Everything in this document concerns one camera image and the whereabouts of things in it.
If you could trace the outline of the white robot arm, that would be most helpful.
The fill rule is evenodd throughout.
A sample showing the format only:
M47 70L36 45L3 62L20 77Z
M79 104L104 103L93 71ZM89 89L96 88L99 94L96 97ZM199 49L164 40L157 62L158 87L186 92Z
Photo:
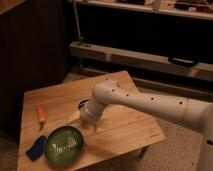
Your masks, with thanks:
M98 122L111 104L123 105L199 132L202 145L196 171L213 171L213 102L122 89L112 79L92 88L92 95L80 112L86 123Z

